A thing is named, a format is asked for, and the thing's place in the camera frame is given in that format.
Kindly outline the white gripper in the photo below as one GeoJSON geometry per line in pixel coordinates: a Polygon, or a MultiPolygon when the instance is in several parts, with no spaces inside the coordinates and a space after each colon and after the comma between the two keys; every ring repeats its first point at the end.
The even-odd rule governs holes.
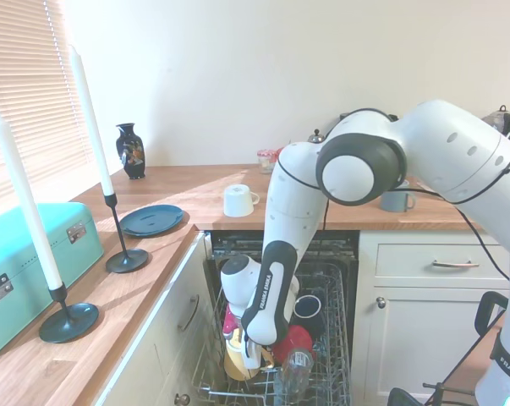
{"type": "Polygon", "coordinates": [[[249,337],[243,336],[240,344],[242,360],[246,370],[270,370],[275,367],[275,360],[272,353],[261,345],[252,341],[249,337]]]}

